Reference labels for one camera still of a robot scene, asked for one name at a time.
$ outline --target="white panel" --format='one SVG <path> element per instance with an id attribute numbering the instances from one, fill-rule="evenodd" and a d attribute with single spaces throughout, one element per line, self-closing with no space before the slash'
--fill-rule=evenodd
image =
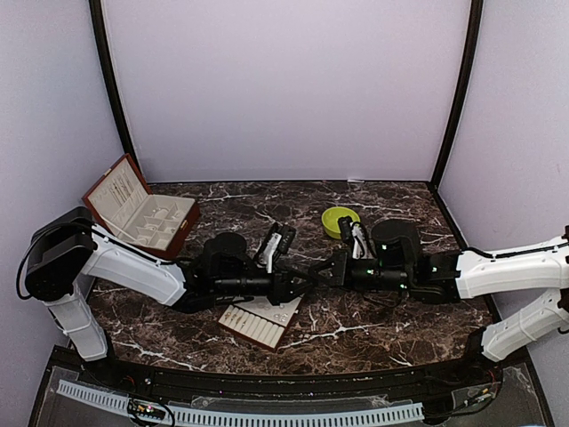
<path id="1" fill-rule="evenodd" d="M 521 246 L 563 234 L 568 135 L 569 3 L 485 2 L 469 94 L 441 186 L 471 245 Z M 508 311 L 529 301 L 525 293 L 497 298 Z M 569 342 L 552 335 L 530 351 L 556 424 L 569 425 Z"/>
<path id="2" fill-rule="evenodd" d="M 40 302 L 16 297 L 18 263 L 122 150 L 85 0 L 0 1 L 0 70 L 0 424 L 12 427 L 28 424 L 66 341 Z"/>
<path id="3" fill-rule="evenodd" d="M 427 180 L 469 3 L 104 2 L 147 179 Z"/>

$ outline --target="black pole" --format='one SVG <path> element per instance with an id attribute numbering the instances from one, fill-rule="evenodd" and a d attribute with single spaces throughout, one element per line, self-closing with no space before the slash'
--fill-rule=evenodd
<path id="1" fill-rule="evenodd" d="M 139 161 L 134 153 L 131 135 L 128 132 L 123 104 L 118 94 L 118 86 L 116 85 L 115 71 L 113 70 L 113 63 L 108 48 L 107 31 L 105 30 L 105 20 L 100 0 L 89 0 L 89 7 L 91 8 L 92 30 L 95 34 L 95 42 L 97 44 L 97 51 L 99 52 L 100 69 L 103 72 L 103 79 L 107 87 L 108 102 L 113 111 L 116 129 L 118 130 L 118 135 L 123 144 L 124 152 L 131 155 L 134 164 L 140 169 Z"/>
<path id="2" fill-rule="evenodd" d="M 453 149 L 456 130 L 458 129 L 459 121 L 461 120 L 464 99 L 466 98 L 466 92 L 469 88 L 470 73 L 472 71 L 474 55 L 477 49 L 478 31 L 480 29 L 480 21 L 482 20 L 483 4 L 484 0 L 472 0 L 472 3 L 470 4 L 469 28 L 466 33 L 464 52 L 462 53 L 461 71 L 459 72 L 459 79 L 454 92 L 451 114 L 449 115 L 448 123 L 446 124 L 445 137 L 443 138 L 443 143 L 441 144 L 441 149 L 438 153 L 435 171 L 430 179 L 430 183 L 435 189 L 438 189 L 438 186 L 443 179 L 446 164 L 448 163 L 448 158 L 451 155 L 451 150 Z"/>

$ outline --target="yellow-green bowl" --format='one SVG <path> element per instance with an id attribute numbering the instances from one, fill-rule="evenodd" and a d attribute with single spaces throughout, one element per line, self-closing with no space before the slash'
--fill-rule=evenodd
<path id="1" fill-rule="evenodd" d="M 322 214 L 322 224 L 328 236 L 337 239 L 341 238 L 338 220 L 344 216 L 349 216 L 352 221 L 359 222 L 359 215 L 347 207 L 335 206 L 324 211 Z"/>

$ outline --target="marble pattern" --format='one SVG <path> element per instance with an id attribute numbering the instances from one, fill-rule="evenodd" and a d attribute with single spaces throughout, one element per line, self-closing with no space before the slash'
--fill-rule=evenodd
<path id="1" fill-rule="evenodd" d="M 297 181 L 160 184 L 156 194 L 197 199 L 202 216 L 182 255 L 201 252 L 206 239 L 235 231 L 252 253 L 273 222 L 297 229 L 281 260 L 305 270 L 341 243 L 324 234 L 320 216 L 334 205 L 356 210 L 370 229 L 390 218 L 416 222 L 427 253 L 456 243 L 425 184 L 419 182 Z M 306 295 L 277 352 L 221 329 L 219 307 L 184 315 L 104 280 L 89 303 L 109 332 L 119 358 L 152 366 L 251 375 L 310 375 L 411 367 L 458 358 L 468 335 L 491 323 L 480 298 L 426 305 L 394 295 L 361 294 L 319 286 Z"/>

